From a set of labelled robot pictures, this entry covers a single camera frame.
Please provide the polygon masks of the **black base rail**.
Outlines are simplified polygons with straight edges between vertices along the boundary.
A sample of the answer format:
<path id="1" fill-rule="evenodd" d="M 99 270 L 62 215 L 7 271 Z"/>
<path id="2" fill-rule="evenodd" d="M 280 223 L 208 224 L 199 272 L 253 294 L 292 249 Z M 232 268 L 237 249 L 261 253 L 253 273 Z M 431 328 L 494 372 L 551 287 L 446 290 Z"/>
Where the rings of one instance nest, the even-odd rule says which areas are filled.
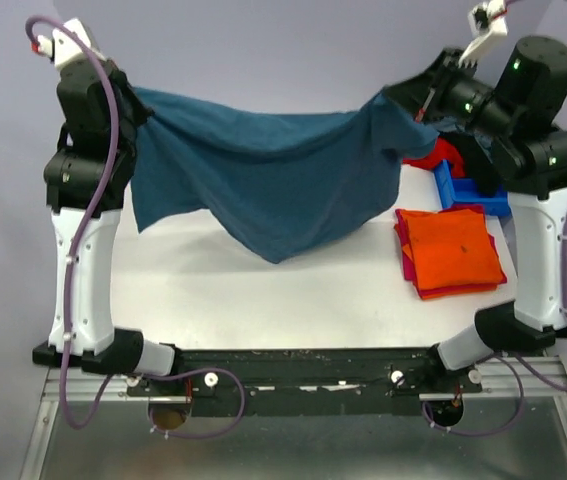
<path id="1" fill-rule="evenodd" d="M 447 373 L 425 348 L 186 350 L 192 378 L 143 379 L 132 398 L 189 407 L 199 417 L 417 415 L 424 399 L 481 392 L 466 370 Z"/>

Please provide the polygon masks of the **teal blue t-shirt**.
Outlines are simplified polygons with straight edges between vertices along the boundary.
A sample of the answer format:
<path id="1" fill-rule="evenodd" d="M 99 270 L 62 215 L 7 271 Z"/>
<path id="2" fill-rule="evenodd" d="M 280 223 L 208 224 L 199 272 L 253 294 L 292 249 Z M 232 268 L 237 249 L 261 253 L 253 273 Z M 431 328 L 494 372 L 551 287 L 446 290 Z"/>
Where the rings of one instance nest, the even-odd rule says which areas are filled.
<path id="1" fill-rule="evenodd" d="M 254 113 L 139 89 L 151 117 L 137 134 L 136 224 L 210 212 L 271 263 L 339 240 L 397 200 L 401 165 L 438 134 L 376 94 L 354 111 Z"/>

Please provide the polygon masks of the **red t-shirt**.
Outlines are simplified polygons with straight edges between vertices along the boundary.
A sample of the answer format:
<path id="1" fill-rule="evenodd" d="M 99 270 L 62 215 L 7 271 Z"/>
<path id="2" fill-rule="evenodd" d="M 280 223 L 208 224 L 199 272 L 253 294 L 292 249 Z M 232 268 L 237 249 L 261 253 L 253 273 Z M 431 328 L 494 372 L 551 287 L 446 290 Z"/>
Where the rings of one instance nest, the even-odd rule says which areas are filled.
<path id="1" fill-rule="evenodd" d="M 433 171 L 443 161 L 449 164 L 451 176 L 455 179 L 465 178 L 465 163 L 459 150 L 449 141 L 438 138 L 433 150 L 422 158 L 404 158 L 403 164 Z"/>

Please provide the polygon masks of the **aluminium frame extrusion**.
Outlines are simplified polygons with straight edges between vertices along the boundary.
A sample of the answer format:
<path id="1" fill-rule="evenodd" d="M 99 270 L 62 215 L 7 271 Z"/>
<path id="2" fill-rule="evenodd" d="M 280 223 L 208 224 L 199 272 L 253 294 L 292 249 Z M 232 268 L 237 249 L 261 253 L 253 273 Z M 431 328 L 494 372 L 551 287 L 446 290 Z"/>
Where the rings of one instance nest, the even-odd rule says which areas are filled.
<path id="1" fill-rule="evenodd" d="M 567 371 L 558 357 L 525 357 L 522 361 L 508 356 L 479 364 L 468 376 L 454 381 L 443 393 L 422 393 L 423 400 L 450 400 L 457 391 L 467 399 L 479 397 L 527 398 L 560 396 L 561 391 L 548 385 L 551 381 L 567 388 Z M 152 402 L 183 403 L 185 395 L 165 394 L 158 387 L 141 386 L 125 377 L 115 377 L 108 384 L 103 379 L 78 370 L 68 373 L 66 382 L 68 402 L 136 401 L 146 398 Z"/>

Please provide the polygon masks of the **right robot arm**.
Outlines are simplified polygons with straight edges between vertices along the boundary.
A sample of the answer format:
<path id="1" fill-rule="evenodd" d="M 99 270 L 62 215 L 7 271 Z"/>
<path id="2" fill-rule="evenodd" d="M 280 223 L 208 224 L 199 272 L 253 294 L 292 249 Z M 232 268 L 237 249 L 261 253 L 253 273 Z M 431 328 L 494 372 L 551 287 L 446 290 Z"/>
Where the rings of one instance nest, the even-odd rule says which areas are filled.
<path id="1" fill-rule="evenodd" d="M 454 119 L 491 140 L 489 156 L 515 225 L 514 300 L 481 309 L 472 326 L 435 345 L 423 379 L 443 392 L 494 353 L 534 353 L 567 338 L 567 131 L 554 119 L 567 96 L 567 46 L 526 36 L 497 84 L 475 79 L 457 48 L 384 96 L 424 123 Z"/>

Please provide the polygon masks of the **blue plastic bin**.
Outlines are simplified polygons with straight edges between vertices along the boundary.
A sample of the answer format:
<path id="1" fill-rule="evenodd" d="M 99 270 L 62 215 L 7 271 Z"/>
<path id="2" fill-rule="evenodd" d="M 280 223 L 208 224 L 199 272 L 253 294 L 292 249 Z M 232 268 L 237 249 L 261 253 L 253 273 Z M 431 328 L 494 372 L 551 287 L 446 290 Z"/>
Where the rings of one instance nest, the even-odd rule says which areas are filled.
<path id="1" fill-rule="evenodd" d="M 511 215 L 507 192 L 503 188 L 499 187 L 493 196 L 483 195 L 471 178 L 453 178 L 446 160 L 434 168 L 433 175 L 443 209 L 459 205 L 480 205 L 489 216 Z"/>

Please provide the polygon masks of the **grey-teal crumpled t-shirt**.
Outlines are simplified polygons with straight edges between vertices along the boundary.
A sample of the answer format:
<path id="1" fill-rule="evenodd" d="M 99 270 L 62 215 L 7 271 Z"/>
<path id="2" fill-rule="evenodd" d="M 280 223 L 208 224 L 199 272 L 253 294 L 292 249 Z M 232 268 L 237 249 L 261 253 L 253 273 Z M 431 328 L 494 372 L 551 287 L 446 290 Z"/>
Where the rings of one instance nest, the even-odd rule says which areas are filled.
<path id="1" fill-rule="evenodd" d="M 492 139 L 481 133 L 466 128 L 453 117 L 440 117 L 429 123 L 429 126 L 439 132 L 449 144 L 457 150 L 476 144 L 484 151 L 488 151 L 492 145 Z"/>

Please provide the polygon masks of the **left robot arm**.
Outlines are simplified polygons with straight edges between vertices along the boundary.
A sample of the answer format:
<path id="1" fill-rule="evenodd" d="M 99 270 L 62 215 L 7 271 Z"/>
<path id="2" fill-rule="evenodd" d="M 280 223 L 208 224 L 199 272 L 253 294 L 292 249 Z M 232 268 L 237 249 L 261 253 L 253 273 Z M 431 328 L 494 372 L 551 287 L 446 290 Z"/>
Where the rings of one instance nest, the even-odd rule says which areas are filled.
<path id="1" fill-rule="evenodd" d="M 56 92 L 65 121 L 57 151 L 44 168 L 57 248 L 55 315 L 48 339 L 33 349 L 32 360 L 98 375 L 149 375 L 160 393 L 172 395 L 185 380 L 179 349 L 112 320 L 114 240 L 136 165 L 137 130 L 152 112 L 113 61 L 100 65 L 113 91 L 116 123 L 88 60 L 60 71 Z"/>

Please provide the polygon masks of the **black t-shirt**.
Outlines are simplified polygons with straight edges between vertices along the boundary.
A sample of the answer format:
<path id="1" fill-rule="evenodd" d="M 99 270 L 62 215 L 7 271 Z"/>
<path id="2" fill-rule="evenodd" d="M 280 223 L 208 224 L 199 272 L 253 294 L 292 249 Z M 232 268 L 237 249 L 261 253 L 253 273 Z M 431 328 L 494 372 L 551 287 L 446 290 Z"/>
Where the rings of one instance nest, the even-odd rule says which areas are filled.
<path id="1" fill-rule="evenodd" d="M 450 147 L 447 161 L 454 179 L 471 179 L 478 193 L 494 197 L 500 188 L 500 178 L 479 141 L 459 132 L 441 132 L 439 138 Z"/>

